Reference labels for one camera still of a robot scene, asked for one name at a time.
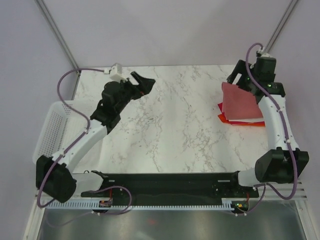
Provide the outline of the pink t shirt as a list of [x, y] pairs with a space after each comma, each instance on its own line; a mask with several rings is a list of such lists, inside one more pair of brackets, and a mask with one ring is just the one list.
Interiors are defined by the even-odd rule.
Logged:
[[223, 111], [228, 120], [263, 118], [252, 93], [227, 82], [221, 84], [221, 89]]

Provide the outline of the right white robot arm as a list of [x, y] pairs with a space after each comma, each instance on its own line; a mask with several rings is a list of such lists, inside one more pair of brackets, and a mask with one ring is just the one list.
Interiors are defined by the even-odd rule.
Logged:
[[308, 152], [300, 150], [291, 131], [284, 86], [275, 81], [276, 63], [268, 54], [259, 54], [249, 67], [239, 60], [227, 77], [231, 84], [240, 75], [236, 85], [253, 96], [261, 110], [268, 141], [268, 151], [253, 168], [234, 173], [237, 179], [229, 184], [229, 191], [235, 197], [242, 196], [247, 187], [259, 184], [293, 183], [309, 162]]

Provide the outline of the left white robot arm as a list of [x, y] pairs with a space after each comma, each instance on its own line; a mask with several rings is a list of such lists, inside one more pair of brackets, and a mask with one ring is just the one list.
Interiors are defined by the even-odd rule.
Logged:
[[112, 67], [106, 74], [110, 81], [104, 85], [101, 100], [91, 116], [75, 109], [63, 101], [62, 104], [86, 120], [83, 132], [66, 148], [51, 156], [41, 155], [36, 161], [35, 184], [38, 189], [37, 204], [41, 204], [41, 195], [46, 193], [60, 203], [68, 201], [76, 191], [77, 181], [72, 172], [92, 147], [107, 136], [121, 120], [121, 112], [132, 100], [148, 95], [155, 79], [146, 78], [137, 72], [131, 72], [131, 78], [124, 77], [121, 70]]

